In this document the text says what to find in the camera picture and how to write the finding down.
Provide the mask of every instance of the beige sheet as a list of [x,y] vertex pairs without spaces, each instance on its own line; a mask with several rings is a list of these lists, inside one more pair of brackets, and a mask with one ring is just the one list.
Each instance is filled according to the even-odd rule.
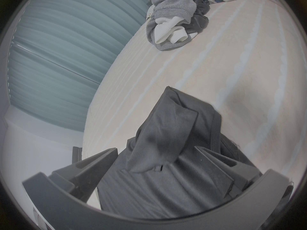
[[273,168],[297,186],[307,161],[305,42],[275,0],[212,4],[207,16],[202,33],[167,52],[139,29],[89,107],[83,157],[121,152],[171,86],[215,106],[223,134],[262,172]]

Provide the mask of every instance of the gray garment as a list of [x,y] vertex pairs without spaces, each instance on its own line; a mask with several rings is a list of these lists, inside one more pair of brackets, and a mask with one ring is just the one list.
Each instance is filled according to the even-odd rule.
[[172,44],[166,40],[163,43],[156,44],[154,40],[154,28],[156,27],[156,19],[161,17],[173,18],[175,16],[181,17],[184,20],[180,23],[190,24],[191,18],[196,11],[196,3],[193,0],[151,0],[155,5],[151,18],[146,25],[146,35],[150,43],[155,45],[158,50],[164,51],[168,49],[179,48],[191,41],[190,35],[183,42],[176,42]]

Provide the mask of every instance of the white wall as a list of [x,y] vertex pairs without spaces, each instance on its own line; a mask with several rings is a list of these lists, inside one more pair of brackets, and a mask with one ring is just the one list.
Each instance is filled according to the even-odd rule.
[[82,147],[83,133],[61,128],[10,106],[5,119],[8,129],[3,144],[2,175],[11,193],[34,221],[33,206],[22,181],[71,164],[72,147]]

